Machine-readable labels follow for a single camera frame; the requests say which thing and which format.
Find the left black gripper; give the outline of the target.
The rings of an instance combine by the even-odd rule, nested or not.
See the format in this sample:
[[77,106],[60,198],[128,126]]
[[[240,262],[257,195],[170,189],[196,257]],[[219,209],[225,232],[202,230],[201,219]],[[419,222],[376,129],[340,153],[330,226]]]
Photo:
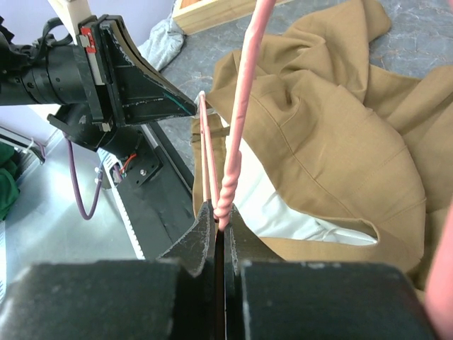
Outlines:
[[57,104],[58,111],[47,118],[53,126],[81,147],[107,152],[139,149],[141,133],[118,126],[196,114],[194,101],[140,55],[121,16],[106,16],[98,27],[111,107],[72,36],[58,40],[51,33],[61,24],[58,17],[48,20],[32,45],[14,44],[13,33],[1,27],[2,106]]

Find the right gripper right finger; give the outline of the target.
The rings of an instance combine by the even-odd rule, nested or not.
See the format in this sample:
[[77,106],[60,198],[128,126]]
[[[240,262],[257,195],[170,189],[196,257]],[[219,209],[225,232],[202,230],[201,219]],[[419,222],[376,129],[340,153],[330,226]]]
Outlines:
[[282,261],[244,222],[237,207],[230,213],[224,232],[224,280],[226,338],[240,339],[241,331],[241,262]]

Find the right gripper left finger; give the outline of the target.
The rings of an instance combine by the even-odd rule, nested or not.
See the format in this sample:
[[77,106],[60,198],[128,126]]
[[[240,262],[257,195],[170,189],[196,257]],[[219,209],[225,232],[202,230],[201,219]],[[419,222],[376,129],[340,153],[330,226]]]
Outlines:
[[207,201],[192,227],[160,256],[161,260],[177,261],[180,268],[172,339],[214,338],[215,239],[213,208]]

